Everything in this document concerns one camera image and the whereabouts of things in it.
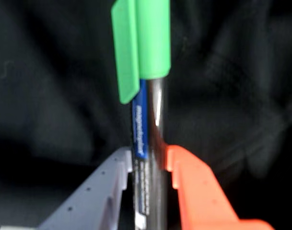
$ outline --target black cloth background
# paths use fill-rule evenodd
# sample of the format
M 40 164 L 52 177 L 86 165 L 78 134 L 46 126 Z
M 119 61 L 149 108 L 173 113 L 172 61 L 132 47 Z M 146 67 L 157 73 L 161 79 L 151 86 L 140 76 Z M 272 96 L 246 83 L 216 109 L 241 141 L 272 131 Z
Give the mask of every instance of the black cloth background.
M 36 226 L 118 147 L 113 0 L 0 0 L 0 224 Z M 171 0 L 165 140 L 241 218 L 292 224 L 292 0 Z M 131 226 L 131 191 L 120 227 Z M 176 194 L 169 215 L 176 223 Z

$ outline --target marker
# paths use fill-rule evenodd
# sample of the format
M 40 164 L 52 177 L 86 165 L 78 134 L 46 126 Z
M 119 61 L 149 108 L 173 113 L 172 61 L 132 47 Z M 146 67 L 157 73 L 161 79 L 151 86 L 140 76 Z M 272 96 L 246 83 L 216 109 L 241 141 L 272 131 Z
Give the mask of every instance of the marker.
M 166 230 L 164 77 L 170 61 L 169 0 L 117 0 L 112 23 L 119 98 L 131 102 L 135 230 Z

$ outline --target green marker cap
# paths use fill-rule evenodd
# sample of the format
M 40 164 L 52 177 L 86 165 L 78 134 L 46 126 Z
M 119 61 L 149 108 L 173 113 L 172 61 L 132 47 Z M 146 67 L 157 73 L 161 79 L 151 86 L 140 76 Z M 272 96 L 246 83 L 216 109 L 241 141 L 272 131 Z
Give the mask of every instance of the green marker cap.
M 126 104 L 140 90 L 140 79 L 169 73 L 169 0 L 116 0 L 112 23 L 119 97 Z

